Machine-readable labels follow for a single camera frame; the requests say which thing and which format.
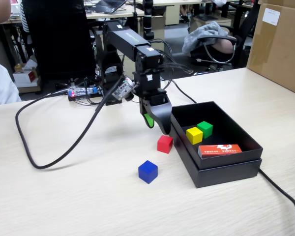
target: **orange box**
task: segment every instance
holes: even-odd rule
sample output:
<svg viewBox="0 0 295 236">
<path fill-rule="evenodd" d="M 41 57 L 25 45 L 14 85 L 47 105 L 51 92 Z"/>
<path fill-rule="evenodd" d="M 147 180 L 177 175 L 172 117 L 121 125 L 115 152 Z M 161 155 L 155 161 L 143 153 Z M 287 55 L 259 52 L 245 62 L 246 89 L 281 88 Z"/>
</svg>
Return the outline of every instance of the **orange box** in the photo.
<svg viewBox="0 0 295 236">
<path fill-rule="evenodd" d="M 206 146 L 199 146 L 198 154 L 200 157 L 205 158 L 209 156 L 229 155 L 229 154 L 234 154 L 239 152 L 241 152 L 241 149 L 237 144 L 206 145 Z"/>
</svg>

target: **yellow cube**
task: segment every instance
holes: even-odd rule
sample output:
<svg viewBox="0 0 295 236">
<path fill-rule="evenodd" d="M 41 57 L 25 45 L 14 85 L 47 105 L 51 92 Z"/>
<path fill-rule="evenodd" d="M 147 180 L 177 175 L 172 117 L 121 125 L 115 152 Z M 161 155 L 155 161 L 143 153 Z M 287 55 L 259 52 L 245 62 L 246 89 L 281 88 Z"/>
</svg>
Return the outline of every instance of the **yellow cube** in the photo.
<svg viewBox="0 0 295 236">
<path fill-rule="evenodd" d="M 202 142 L 203 132 L 197 127 L 186 130 L 186 136 L 192 145 Z"/>
</svg>

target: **laptop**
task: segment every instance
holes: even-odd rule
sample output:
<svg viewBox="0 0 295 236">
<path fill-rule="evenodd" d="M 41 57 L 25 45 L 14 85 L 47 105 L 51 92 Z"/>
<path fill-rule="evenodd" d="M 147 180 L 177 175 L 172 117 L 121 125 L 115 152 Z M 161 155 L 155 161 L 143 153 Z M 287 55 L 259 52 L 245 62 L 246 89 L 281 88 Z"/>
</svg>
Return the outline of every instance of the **laptop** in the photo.
<svg viewBox="0 0 295 236">
<path fill-rule="evenodd" d="M 125 0 L 101 0 L 90 11 L 114 13 L 118 8 L 126 3 Z"/>
</svg>

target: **chair armrest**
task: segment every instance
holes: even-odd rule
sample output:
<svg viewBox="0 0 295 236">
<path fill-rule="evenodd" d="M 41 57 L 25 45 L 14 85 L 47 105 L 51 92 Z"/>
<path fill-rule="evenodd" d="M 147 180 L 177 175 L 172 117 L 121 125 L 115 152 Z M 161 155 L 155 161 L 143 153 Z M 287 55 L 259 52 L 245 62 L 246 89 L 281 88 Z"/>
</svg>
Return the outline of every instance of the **chair armrest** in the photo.
<svg viewBox="0 0 295 236">
<path fill-rule="evenodd" d="M 94 32 L 91 29 L 89 30 L 89 36 L 91 39 L 95 39 Z"/>
<path fill-rule="evenodd" d="M 233 27 L 230 27 L 230 26 L 226 26 L 226 25 L 219 25 L 219 26 L 222 27 L 222 28 L 228 29 L 231 33 L 233 33 L 234 30 L 235 30 Z"/>
<path fill-rule="evenodd" d="M 217 36 L 217 35 L 203 36 L 203 37 L 198 38 L 198 40 L 200 42 L 205 43 L 206 39 L 210 39 L 210 38 L 226 39 L 226 40 L 230 41 L 232 43 L 232 45 L 235 45 L 237 43 L 236 38 L 231 38 L 231 37 L 227 37 L 227 36 Z"/>
</svg>

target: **red cube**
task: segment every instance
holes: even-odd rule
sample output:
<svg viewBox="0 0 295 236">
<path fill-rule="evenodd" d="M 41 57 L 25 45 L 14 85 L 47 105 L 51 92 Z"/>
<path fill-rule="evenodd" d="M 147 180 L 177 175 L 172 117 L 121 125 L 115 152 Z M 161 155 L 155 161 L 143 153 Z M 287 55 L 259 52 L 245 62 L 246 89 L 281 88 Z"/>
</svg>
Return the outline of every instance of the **red cube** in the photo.
<svg viewBox="0 0 295 236">
<path fill-rule="evenodd" d="M 164 153 L 169 153 L 173 147 L 173 138 L 168 137 L 165 135 L 162 135 L 159 140 L 157 141 L 157 150 L 164 152 Z"/>
</svg>

